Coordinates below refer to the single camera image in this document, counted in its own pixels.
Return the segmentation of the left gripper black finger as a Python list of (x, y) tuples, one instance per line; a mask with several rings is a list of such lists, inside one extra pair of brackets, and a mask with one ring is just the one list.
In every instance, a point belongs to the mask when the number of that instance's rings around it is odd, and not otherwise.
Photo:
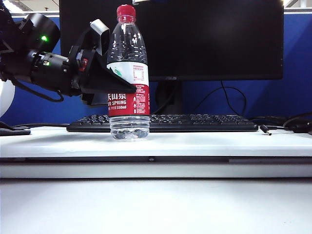
[(102, 106), (108, 104), (107, 94), (82, 94), (81, 101), (88, 106)]
[(131, 94), (137, 88), (108, 69), (102, 56), (91, 52), (84, 53), (80, 59), (80, 89), (86, 94)]

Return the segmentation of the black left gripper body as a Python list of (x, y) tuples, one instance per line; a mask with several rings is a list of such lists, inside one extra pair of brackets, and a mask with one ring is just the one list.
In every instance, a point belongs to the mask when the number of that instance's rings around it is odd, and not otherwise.
[(94, 94), (91, 88), (90, 71), (95, 58), (94, 49), (82, 49), (72, 46), (69, 52), (68, 62), (70, 66), (71, 84), (68, 96), (81, 94)]

